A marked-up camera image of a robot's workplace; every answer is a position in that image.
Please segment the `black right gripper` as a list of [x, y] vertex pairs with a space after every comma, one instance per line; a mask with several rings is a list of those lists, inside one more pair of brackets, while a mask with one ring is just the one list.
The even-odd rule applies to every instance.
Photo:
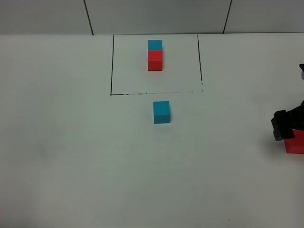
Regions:
[[271, 123], [276, 141], [293, 139], [295, 136], [293, 129], [304, 130], [304, 101], [288, 112], [286, 110], [275, 112]]

